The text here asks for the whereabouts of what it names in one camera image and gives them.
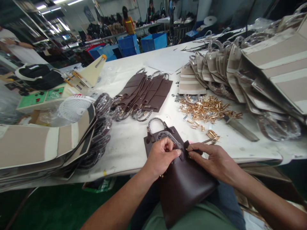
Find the forearm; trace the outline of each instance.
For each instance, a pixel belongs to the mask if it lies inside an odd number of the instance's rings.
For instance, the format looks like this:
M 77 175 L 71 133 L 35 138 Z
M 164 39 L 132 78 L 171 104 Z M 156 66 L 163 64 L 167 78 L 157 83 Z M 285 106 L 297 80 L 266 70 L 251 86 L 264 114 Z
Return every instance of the forearm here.
M 5 53 L 11 53 L 11 51 L 2 42 L 0 42 L 0 49 L 2 49 Z
M 307 214 L 282 199 L 244 172 L 235 186 L 273 229 L 307 229 Z
M 127 226 L 153 184 L 154 179 L 140 170 L 114 196 L 86 221 L 82 230 L 127 229 Z
M 24 47 L 24 48 L 28 48 L 28 49 L 34 49 L 34 47 L 31 44 L 24 43 L 24 42 L 20 42 L 19 46 Z

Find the woman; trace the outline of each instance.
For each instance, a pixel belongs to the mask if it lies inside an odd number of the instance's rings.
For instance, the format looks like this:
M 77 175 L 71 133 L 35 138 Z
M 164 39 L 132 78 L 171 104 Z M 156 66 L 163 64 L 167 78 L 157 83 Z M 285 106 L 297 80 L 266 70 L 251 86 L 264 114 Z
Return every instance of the woman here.
M 128 16 L 128 9 L 126 6 L 122 7 L 122 14 L 124 16 L 122 20 L 122 25 L 126 28 L 128 35 L 135 34 L 134 24 L 131 17 Z
M 153 4 L 154 4 L 153 0 L 149 0 L 149 7 L 147 9 L 147 15 L 151 21 L 154 20 L 154 14 L 156 13 L 156 11 L 154 10 Z

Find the factory floor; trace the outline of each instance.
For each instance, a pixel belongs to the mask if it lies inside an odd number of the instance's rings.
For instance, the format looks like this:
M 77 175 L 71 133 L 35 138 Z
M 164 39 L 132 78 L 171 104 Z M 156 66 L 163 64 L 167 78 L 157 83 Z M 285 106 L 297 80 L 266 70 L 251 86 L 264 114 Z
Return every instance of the factory floor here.
M 307 160 L 294 160 L 279 166 L 307 200 Z M 88 217 L 127 181 L 118 177 L 112 190 L 103 193 L 83 191 L 82 184 L 38 188 L 25 202 L 9 230 L 80 229 Z M 0 230 L 5 229 L 28 190 L 0 194 Z

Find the blue plastic crate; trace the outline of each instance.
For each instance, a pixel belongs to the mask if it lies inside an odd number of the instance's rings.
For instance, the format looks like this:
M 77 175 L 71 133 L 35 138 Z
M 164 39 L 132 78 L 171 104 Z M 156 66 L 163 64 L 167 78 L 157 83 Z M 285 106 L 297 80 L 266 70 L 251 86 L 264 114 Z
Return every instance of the blue plastic crate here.
M 88 51 L 89 54 L 92 56 L 92 58 L 93 58 L 94 60 L 96 60 L 98 57 L 101 56 L 101 55 L 99 54 L 98 50 L 99 50 L 99 49 L 102 49 L 102 47 L 103 47 L 103 46 L 97 46 L 97 47 L 95 47 L 95 48 L 93 48 L 93 49 L 91 49 L 91 50 Z
M 167 47 L 166 33 L 151 34 L 141 39 L 144 52 Z
M 106 62 L 108 61 L 113 61 L 113 60 L 116 60 L 116 56 L 113 52 L 113 49 L 116 49 L 118 48 L 118 44 L 115 44 L 115 45 L 106 45 L 105 47 L 100 47 L 99 49 L 97 49 L 98 53 L 99 53 L 99 57 L 103 54 L 106 55 L 107 59 L 106 59 Z
M 140 52 L 140 48 L 138 47 L 138 45 L 132 48 L 122 49 L 122 54 L 124 57 L 129 57 L 129 56 L 133 56 L 133 55 L 140 54 L 140 53 L 141 52 Z
M 133 48 L 138 45 L 137 35 L 128 35 L 118 39 L 118 44 L 121 49 Z

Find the black bag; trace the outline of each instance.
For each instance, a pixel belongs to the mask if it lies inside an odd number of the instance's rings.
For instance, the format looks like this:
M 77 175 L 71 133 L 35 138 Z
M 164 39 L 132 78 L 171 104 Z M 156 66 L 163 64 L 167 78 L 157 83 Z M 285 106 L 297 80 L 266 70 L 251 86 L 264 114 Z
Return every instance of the black bag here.
M 15 71 L 15 75 L 35 90 L 49 90 L 64 82 L 59 72 L 44 64 L 24 65 Z

